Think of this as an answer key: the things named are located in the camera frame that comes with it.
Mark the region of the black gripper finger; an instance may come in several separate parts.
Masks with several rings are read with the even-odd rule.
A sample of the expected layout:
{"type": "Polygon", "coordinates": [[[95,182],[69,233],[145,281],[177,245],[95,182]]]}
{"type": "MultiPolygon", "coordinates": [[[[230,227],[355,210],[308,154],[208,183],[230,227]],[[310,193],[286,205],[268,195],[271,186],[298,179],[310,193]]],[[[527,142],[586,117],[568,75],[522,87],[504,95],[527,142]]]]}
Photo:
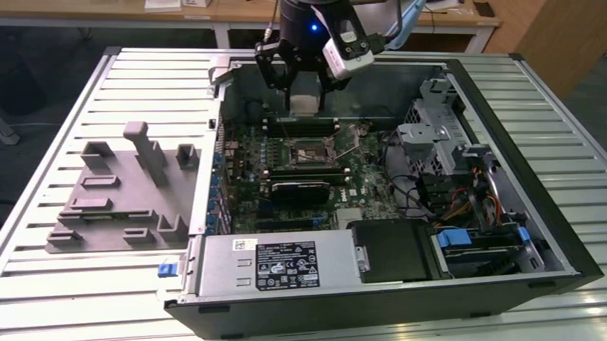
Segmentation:
{"type": "Polygon", "coordinates": [[[284,93],[284,109],[291,109],[291,86],[298,76],[294,64],[294,46],[283,38],[276,43],[258,43],[255,46],[255,61],[270,89],[284,93]],[[279,56],[284,67],[279,70],[274,66],[274,59],[279,56]]]}
{"type": "Polygon", "coordinates": [[[328,69],[322,65],[316,65],[314,69],[320,81],[320,97],[318,109],[324,109],[327,94],[332,91],[344,90],[351,81],[351,78],[347,77],[343,80],[335,79],[332,76],[330,76],[328,69]]]}

